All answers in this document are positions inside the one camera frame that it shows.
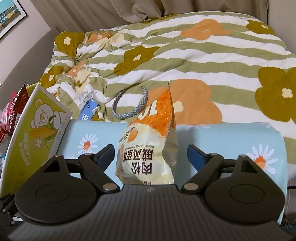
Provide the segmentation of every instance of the wall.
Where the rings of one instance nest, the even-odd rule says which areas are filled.
[[[50,28],[30,0],[19,0],[27,17],[0,40],[0,83]]]
[[[296,1],[295,0],[268,0],[268,25],[276,35],[287,45],[289,50],[296,54]]]

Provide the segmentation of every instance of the floral blanket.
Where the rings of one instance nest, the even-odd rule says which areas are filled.
[[[100,120],[112,122],[119,121],[111,106],[122,90],[118,113],[138,105],[141,86],[147,105],[170,87],[176,124],[263,122],[282,133],[288,162],[296,164],[296,56],[252,16],[195,12],[63,32],[40,83],[74,119],[81,94],[93,91]],[[256,158],[264,167],[264,155]]]

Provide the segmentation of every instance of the orange and cream package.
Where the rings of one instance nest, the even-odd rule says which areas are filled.
[[[119,140],[116,175],[123,184],[173,184],[177,154],[168,89],[126,127]]]

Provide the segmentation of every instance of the ribbed black surface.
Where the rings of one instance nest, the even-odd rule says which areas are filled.
[[[203,206],[198,196],[182,194],[174,185],[125,185],[119,193],[103,195],[94,209],[79,220],[60,226],[25,223],[10,238],[15,241],[288,241],[291,236],[275,222],[239,226],[220,220]]]

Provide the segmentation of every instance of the picture frame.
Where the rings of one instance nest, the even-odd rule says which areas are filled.
[[[0,39],[26,16],[18,0],[0,0]]]

